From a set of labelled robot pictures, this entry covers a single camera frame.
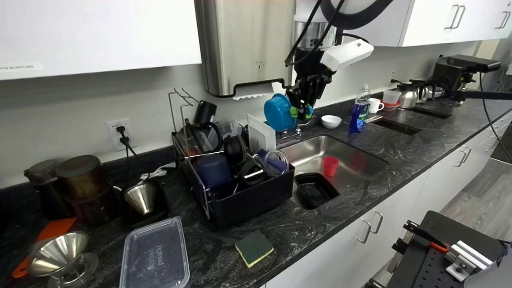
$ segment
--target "mug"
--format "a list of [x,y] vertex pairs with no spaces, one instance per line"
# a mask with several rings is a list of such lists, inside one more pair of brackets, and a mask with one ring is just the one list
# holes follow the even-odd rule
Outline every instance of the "mug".
[[368,113],[376,113],[384,108],[384,102],[381,102],[381,99],[378,97],[370,97],[368,102],[370,102]]

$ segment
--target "green sponge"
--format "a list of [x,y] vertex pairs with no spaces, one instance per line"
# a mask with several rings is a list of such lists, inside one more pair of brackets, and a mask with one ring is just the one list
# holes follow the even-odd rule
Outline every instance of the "green sponge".
[[274,251],[272,243],[259,230],[243,236],[235,243],[235,247],[247,267],[253,267]]

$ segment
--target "appliance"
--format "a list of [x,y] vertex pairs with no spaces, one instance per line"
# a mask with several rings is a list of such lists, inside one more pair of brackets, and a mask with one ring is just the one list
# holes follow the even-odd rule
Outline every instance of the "appliance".
[[40,206],[47,219],[63,219],[75,215],[64,198],[64,190],[58,183],[58,159],[40,161],[24,171],[34,190],[39,193]]
[[474,81],[477,71],[498,70],[501,63],[493,59],[482,59],[474,55],[440,55],[435,62],[431,81],[445,89],[445,95],[456,100],[464,100],[464,92],[459,92],[466,83]]
[[295,0],[195,0],[207,91],[234,95],[250,83],[290,81],[283,59]]

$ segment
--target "cup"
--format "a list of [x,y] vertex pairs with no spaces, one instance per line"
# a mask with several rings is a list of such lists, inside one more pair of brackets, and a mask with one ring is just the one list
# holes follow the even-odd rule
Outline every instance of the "cup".
[[399,89],[386,89],[383,95],[383,102],[386,103],[399,103],[400,99],[400,91]]
[[338,156],[331,156],[331,155],[325,155],[322,156],[322,172],[327,177],[333,177],[336,174],[339,164],[339,158]]
[[226,155],[202,156],[194,163],[194,167],[208,188],[232,179]]
[[381,99],[378,99],[378,97],[370,97],[368,103],[370,103],[368,113],[376,113],[384,108],[384,102],[381,102]]

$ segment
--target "wall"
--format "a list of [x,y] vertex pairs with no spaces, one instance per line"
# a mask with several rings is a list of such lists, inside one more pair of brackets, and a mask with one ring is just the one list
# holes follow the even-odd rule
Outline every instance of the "wall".
[[[378,91],[391,76],[424,78],[439,54],[474,54],[475,47],[477,43],[378,47],[367,60],[339,70],[319,105],[351,99],[363,83]],[[123,156],[114,150],[107,119],[130,118],[138,151],[170,145],[168,92],[181,86],[218,102],[218,118],[263,116],[266,99],[235,102],[208,95],[200,65],[0,81],[0,187],[24,182],[23,171],[47,158]]]

